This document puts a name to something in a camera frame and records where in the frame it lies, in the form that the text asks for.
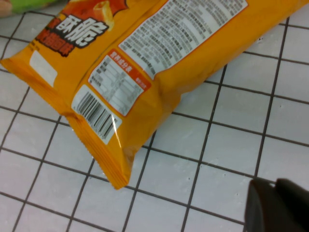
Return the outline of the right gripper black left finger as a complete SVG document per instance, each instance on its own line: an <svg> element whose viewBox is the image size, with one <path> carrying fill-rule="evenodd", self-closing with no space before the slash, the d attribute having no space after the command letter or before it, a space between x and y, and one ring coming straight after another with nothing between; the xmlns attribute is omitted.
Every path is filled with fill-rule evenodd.
<svg viewBox="0 0 309 232"><path fill-rule="evenodd" d="M244 221L248 232L297 230L297 225L274 187L259 179L249 183Z"/></svg>

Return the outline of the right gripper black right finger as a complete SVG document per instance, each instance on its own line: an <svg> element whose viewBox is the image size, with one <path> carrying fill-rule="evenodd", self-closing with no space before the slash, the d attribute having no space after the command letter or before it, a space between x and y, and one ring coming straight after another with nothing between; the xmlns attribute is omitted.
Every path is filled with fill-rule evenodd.
<svg viewBox="0 0 309 232"><path fill-rule="evenodd" d="M308 232L309 191L284 178L277 179L275 189L292 216L293 222Z"/></svg>

